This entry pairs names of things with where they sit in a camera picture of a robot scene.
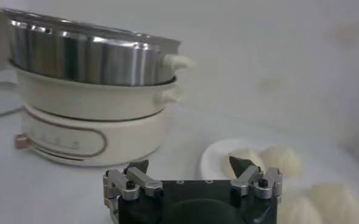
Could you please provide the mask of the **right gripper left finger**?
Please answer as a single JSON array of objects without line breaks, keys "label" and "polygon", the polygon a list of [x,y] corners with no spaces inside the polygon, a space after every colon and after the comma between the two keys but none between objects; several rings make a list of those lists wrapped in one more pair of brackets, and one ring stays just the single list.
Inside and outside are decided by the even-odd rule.
[{"label": "right gripper left finger", "polygon": [[160,198],[163,195],[163,182],[148,175],[149,161],[130,163],[123,171],[112,169],[103,176],[104,200],[114,200],[121,197],[125,201],[147,197]]}]

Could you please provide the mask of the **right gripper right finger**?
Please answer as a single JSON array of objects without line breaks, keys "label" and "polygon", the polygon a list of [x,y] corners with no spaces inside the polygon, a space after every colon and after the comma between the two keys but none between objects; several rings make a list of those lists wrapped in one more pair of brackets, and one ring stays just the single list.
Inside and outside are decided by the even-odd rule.
[{"label": "right gripper right finger", "polygon": [[262,200],[282,199],[283,174],[279,168],[271,167],[264,172],[251,160],[234,156],[229,156],[229,162],[236,176],[230,184],[241,197],[253,191]]}]

